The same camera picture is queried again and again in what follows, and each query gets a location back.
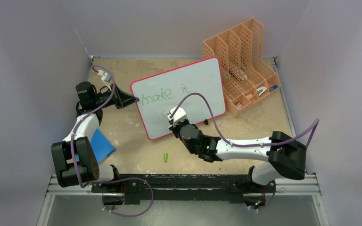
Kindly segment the pink framed whiteboard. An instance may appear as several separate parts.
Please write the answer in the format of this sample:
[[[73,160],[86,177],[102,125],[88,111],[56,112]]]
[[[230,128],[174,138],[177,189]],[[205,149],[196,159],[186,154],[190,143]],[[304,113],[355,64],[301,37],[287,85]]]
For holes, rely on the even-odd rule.
[[[130,88],[139,99],[137,108],[150,140],[171,133],[166,115],[188,94],[192,96],[181,108],[190,123],[200,123],[226,112],[220,63],[216,57],[136,80]]]

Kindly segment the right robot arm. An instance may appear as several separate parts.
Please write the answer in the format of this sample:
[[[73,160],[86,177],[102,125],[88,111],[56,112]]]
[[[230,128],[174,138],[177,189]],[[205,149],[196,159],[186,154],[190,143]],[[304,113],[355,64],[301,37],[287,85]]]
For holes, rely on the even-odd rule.
[[[281,131],[270,137],[253,140],[222,139],[204,135],[188,120],[169,130],[191,153],[206,162],[232,159],[260,160],[263,163],[250,169],[246,186],[256,192],[271,181],[284,177],[293,180],[305,178],[306,146]]]

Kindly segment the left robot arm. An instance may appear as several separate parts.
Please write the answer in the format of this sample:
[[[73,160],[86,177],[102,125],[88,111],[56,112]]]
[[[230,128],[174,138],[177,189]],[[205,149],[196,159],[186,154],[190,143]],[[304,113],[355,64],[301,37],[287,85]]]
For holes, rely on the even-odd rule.
[[[114,105],[123,109],[139,99],[117,86],[114,92],[97,91],[88,81],[76,85],[79,102],[76,104],[76,123],[71,132],[51,146],[54,168],[61,187],[102,183],[111,193],[120,190],[122,180],[114,165],[100,165],[91,146],[91,140],[102,122],[102,109]]]

